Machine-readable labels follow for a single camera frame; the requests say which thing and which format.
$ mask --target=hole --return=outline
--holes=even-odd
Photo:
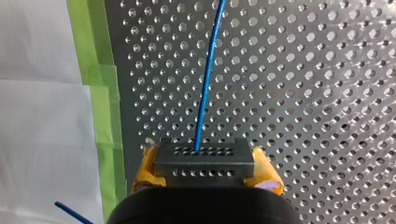
[[[234,176],[234,171],[233,170],[227,171],[227,176],[229,177]]]

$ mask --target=perforated metal block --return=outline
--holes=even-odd
[[[147,137],[191,141],[217,2],[107,0],[126,174]],[[263,146],[304,223],[395,223],[396,3],[229,2],[206,142]]]
[[[205,143],[200,151],[193,144],[172,143],[163,138],[154,159],[154,174],[166,178],[166,186],[242,187],[254,175],[254,160],[248,141]]]

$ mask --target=blue wire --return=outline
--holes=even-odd
[[[78,221],[80,221],[83,224],[93,224],[87,218],[85,218],[82,215],[80,215],[79,213],[73,211],[71,208],[67,207],[63,203],[56,202],[55,206],[57,206],[60,209],[64,210],[67,214],[69,214],[70,216],[74,217],[75,219],[77,219]]]
[[[201,145],[202,126],[204,125],[207,90],[209,88],[210,73],[212,71],[213,56],[215,54],[215,43],[216,40],[218,39],[220,22],[222,19],[222,13],[226,6],[226,2],[227,2],[226,0],[219,0],[218,12],[216,13],[215,23],[213,25],[212,36],[210,36],[209,50],[207,52],[207,59],[205,66],[204,84],[202,87],[202,98],[201,98],[201,103],[199,105],[198,121],[195,130],[195,142],[194,142],[195,151],[199,151]]]

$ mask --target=gray background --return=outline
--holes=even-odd
[[[126,174],[147,137],[190,141],[217,2],[106,1]],[[262,146],[303,223],[395,223],[396,3],[229,2],[205,141]]]

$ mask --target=metal surface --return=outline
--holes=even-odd
[[[191,140],[217,3],[106,1],[126,172],[146,137]],[[393,1],[226,8],[204,137],[264,146],[304,223],[395,223]]]
[[[154,174],[166,178],[166,186],[243,186],[253,177],[254,160],[247,139],[234,143],[206,143],[200,151],[193,144],[172,143],[164,138],[154,159]]]

